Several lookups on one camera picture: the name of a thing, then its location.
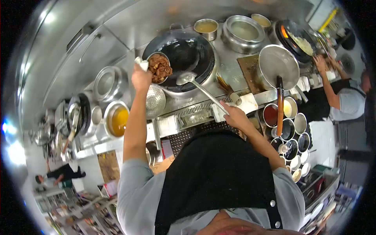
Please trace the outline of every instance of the wok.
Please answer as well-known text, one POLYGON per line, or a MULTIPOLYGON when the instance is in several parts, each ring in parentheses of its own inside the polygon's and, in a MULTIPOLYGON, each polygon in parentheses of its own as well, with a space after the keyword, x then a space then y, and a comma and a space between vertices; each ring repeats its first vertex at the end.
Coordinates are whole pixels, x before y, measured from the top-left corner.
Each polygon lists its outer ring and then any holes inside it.
POLYGON ((200 34, 183 29, 171 29, 155 37, 145 48, 143 59, 154 52, 163 52, 170 60, 172 75, 159 86, 172 92, 187 92, 196 88, 192 83, 181 86, 176 80, 182 72, 197 74, 196 82, 203 83, 214 67, 214 52, 210 43, 200 34))

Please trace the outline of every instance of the black apron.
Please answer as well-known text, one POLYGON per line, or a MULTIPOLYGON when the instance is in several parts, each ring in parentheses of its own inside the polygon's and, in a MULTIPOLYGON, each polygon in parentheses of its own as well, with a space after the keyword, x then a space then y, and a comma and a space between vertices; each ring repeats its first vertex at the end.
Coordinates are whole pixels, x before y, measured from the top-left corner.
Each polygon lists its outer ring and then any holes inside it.
POLYGON ((48 172, 47 173, 47 178, 59 178, 59 176, 63 174, 64 177, 61 181, 66 181, 66 180, 70 180, 70 179, 76 179, 76 178, 81 178, 82 177, 82 174, 80 171, 77 171, 77 172, 74 172, 72 170, 72 168, 69 166, 69 164, 65 164, 63 165, 62 167, 54 170, 54 171, 51 171, 51 172, 48 172))
POLYGON ((190 139, 166 171, 155 218, 165 235, 176 220, 203 211, 262 208, 272 229, 282 228, 269 160, 231 131, 190 139))
MULTIPOLYGON (((343 88, 348 88, 358 91, 363 97, 365 97, 363 92, 350 86, 349 79, 341 79, 333 82, 331 86, 335 94, 338 94, 343 88)), ((298 105, 298 111, 306 116, 307 123, 310 123, 311 121, 322 121, 323 118, 329 116, 330 105, 323 87, 313 89, 309 92, 305 91, 304 94, 307 96, 308 102, 298 105)))

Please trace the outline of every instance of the kitchen worker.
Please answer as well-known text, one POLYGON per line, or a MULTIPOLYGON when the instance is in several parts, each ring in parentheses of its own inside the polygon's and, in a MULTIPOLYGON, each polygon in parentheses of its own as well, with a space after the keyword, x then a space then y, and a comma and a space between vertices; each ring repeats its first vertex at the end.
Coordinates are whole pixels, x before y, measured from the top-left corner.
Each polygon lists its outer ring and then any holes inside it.
POLYGON ((65 164, 58 169, 51 171, 49 160, 47 158, 47 174, 44 176, 36 175, 35 181, 38 184, 42 184, 46 188, 53 188, 55 186, 59 186, 62 188, 62 183, 67 180, 83 178, 86 176, 85 172, 81 172, 81 168, 78 167, 77 172, 74 172, 69 164, 65 164))
POLYGON ((299 112, 305 114, 307 122, 322 121, 329 117, 332 121, 357 119, 364 113, 365 94, 370 90, 371 83, 367 70, 361 76, 361 84, 351 80, 333 58, 329 62, 341 76, 341 80, 330 83, 324 58, 314 57, 317 70, 323 80, 323 87, 305 92, 308 102, 298 106, 299 112))
POLYGON ((146 158, 146 94, 152 74, 134 66, 136 95, 124 133, 117 217, 127 235, 302 234, 305 203, 282 158, 245 113, 221 103, 230 131, 189 140, 153 175, 146 158))

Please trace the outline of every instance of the wooden bamboo brush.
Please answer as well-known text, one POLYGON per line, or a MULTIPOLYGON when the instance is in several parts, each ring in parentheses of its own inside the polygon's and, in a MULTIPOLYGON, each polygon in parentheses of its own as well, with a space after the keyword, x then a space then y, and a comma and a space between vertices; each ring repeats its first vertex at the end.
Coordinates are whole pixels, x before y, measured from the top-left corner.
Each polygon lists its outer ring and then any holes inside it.
POLYGON ((230 85, 228 85, 221 76, 217 75, 217 81, 218 81, 218 87, 221 88, 222 90, 224 90, 226 92, 226 95, 228 95, 230 97, 230 99, 237 105, 241 105, 241 99, 240 97, 238 96, 238 94, 236 94, 234 92, 234 90, 232 89, 232 87, 230 85))

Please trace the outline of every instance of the orange sauce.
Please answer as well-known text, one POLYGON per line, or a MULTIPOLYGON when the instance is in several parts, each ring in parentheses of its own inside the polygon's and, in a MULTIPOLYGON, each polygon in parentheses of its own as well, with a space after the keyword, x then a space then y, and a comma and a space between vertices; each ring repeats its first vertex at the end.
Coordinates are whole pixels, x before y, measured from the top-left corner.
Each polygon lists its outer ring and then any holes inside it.
POLYGON ((123 106, 118 107, 115 110, 111 120, 111 128, 114 136, 121 137, 124 135, 125 127, 128 121, 128 116, 128 110, 123 106))

